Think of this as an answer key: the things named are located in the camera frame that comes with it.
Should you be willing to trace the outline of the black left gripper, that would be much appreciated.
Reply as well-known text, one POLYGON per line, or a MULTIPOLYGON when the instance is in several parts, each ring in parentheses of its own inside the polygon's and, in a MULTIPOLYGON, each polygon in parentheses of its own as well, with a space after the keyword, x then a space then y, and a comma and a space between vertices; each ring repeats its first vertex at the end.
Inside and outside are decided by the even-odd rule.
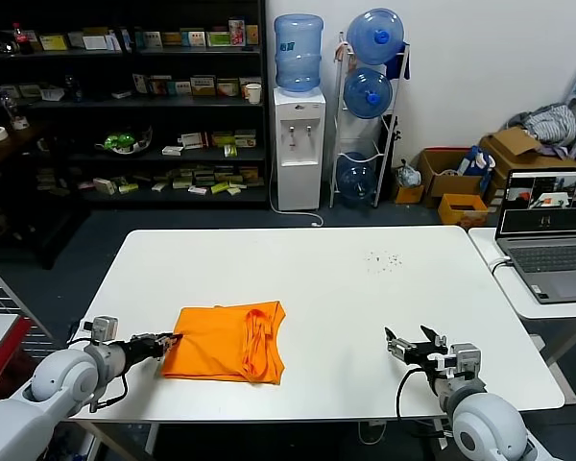
POLYGON ((166 354, 166 351, 175 347, 181 338, 181 334, 174 334, 173 332, 134 335, 126 343, 126 358, 161 358, 166 354))

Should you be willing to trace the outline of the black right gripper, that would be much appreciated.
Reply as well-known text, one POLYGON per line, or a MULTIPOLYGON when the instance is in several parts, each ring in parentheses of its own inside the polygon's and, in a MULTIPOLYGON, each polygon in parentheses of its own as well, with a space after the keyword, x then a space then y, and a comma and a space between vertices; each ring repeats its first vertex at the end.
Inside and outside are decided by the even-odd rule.
POLYGON ((399 360, 408 357, 409 364, 417 365, 429 374, 443 371, 448 353, 446 337, 426 326, 421 326, 420 329, 427 338, 428 345, 414 345, 397 337, 389 328, 384 328, 388 352, 399 360))

